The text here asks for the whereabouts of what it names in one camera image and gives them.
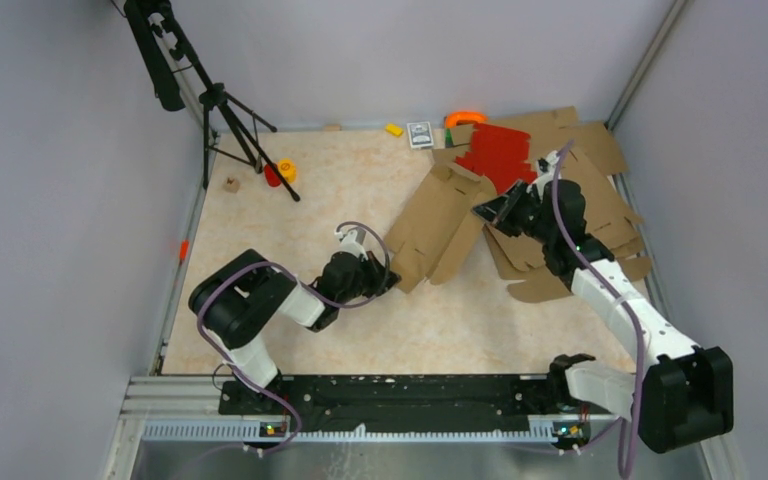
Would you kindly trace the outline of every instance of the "yellow block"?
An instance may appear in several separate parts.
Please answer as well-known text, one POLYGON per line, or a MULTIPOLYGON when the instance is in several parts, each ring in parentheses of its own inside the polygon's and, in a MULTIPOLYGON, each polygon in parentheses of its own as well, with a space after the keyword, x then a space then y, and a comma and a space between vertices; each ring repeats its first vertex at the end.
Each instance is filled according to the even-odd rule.
POLYGON ((402 132, 404 132, 404 130, 402 130, 402 127, 398 125, 393 125, 392 123, 388 123, 387 126, 384 127, 384 130, 387 130, 388 132, 390 132, 391 135, 395 137, 401 137, 402 132))
POLYGON ((278 171, 281 172, 281 176, 287 180, 287 183, 293 183, 296 181, 296 165, 289 158, 283 158, 278 162, 278 171))

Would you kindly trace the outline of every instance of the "beige work surface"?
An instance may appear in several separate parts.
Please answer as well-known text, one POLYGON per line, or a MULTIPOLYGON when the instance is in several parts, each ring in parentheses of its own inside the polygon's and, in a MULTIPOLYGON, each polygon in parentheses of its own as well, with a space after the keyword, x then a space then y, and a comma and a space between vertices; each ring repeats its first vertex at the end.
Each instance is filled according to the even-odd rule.
MULTIPOLYGON (((431 165, 428 151, 411 151, 404 136, 383 130, 260 138, 273 160, 295 162, 293 187, 302 200, 294 202, 251 167, 217 155, 163 373, 205 374, 220 362, 187 308, 199 282, 253 248, 310 283, 336 251, 338 223, 361 221, 383 236, 431 165), (222 189, 228 177, 240 180, 237 193, 222 189)), ((229 135, 221 148, 242 155, 229 135)), ((371 238, 366 245, 378 249, 371 238)), ((511 298, 505 284, 479 238, 458 276, 444 285, 426 282, 407 295, 394 289, 363 308, 341 311, 319 333, 282 318, 263 335, 284 373, 536 373, 545 372, 556 355, 580 352, 633 369, 580 299, 530 305, 511 298)))

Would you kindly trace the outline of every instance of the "gray wall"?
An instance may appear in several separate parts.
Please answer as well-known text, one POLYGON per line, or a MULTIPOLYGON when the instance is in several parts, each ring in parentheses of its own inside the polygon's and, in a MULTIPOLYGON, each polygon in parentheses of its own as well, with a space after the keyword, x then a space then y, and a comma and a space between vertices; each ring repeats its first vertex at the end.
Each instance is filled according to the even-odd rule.
POLYGON ((607 118, 671 0, 177 2, 214 81, 280 127, 576 105, 607 118))
POLYGON ((673 321, 735 363, 768 478, 768 2, 695 2, 618 130, 673 321))
POLYGON ((200 134, 105 0, 0 1, 0 480, 101 472, 148 364, 200 134))

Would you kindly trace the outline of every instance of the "wooden block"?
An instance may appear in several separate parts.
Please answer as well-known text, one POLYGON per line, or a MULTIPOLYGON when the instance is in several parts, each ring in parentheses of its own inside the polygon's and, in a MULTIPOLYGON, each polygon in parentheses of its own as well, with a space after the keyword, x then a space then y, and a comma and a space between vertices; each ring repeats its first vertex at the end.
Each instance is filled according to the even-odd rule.
POLYGON ((228 177, 225 179, 225 182, 222 183, 222 190, 225 190, 226 192, 237 193, 237 190, 239 189, 240 181, 237 180, 236 177, 228 177))

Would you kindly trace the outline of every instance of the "black tripod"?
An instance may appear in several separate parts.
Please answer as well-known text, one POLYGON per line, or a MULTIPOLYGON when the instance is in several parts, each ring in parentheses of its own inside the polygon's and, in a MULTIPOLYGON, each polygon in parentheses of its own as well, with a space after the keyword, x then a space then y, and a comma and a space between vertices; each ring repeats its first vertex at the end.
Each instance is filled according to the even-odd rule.
MULTIPOLYGON (((202 120, 203 120, 203 132, 204 132, 204 158, 203 158, 203 172, 202 172, 202 186, 207 188, 208 183, 208 156, 211 150, 221 153, 247 165, 254 167, 255 172, 263 172, 263 165, 260 163, 262 158, 266 162, 266 167, 272 169, 284 188, 290 192, 290 196, 293 200, 299 201, 301 197, 295 190, 287 183, 287 180, 278 171, 278 167, 269 158, 269 155, 263 151, 260 147, 260 143, 256 136, 252 136, 251 132, 243 125, 243 122, 237 117, 231 106, 228 104, 230 101, 241 110, 251 115, 254 122, 260 122, 270 131, 275 132, 278 129, 274 125, 264 120, 260 115, 254 113, 250 108, 243 105, 242 102, 234 98, 233 95, 225 91, 225 85, 222 83, 213 83, 210 76, 205 71, 198 55, 193 49, 192 44, 187 40, 187 36, 181 29, 181 25, 175 20, 175 16, 172 13, 172 5, 166 0, 128 0, 125 3, 125 15, 128 18, 128 22, 131 24, 131 30, 134 32, 134 37, 137 40, 137 44, 140 47, 140 52, 143 55, 143 59, 146 61, 146 67, 149 70, 149 74, 152 77, 152 81, 155 85, 155 93, 160 98, 161 104, 167 110, 180 110, 184 107, 183 101, 180 99, 180 92, 175 79, 172 77, 172 73, 169 71, 169 67, 166 61, 162 58, 160 48, 157 46, 157 42, 154 40, 152 34, 161 36, 163 31, 172 33, 175 35, 177 43, 175 47, 169 50, 169 54, 175 60, 181 60, 184 57, 190 61, 188 67, 183 68, 186 70, 193 68, 198 75, 199 79, 204 84, 205 91, 199 95, 199 103, 202 104, 202 120), (163 16, 163 20, 160 22, 160 27, 151 25, 148 22, 148 17, 154 13, 159 13, 163 16), (231 155, 228 152, 219 150, 212 146, 211 142, 211 128, 210 128, 210 111, 214 108, 219 110, 222 114, 222 118, 225 119, 225 123, 228 124, 228 128, 231 130, 231 134, 237 139, 237 142, 242 147, 243 152, 246 154, 247 159, 231 155), (258 156, 255 157, 249 144, 257 151, 258 156)), ((257 125, 254 125, 255 134, 257 134, 257 125)))

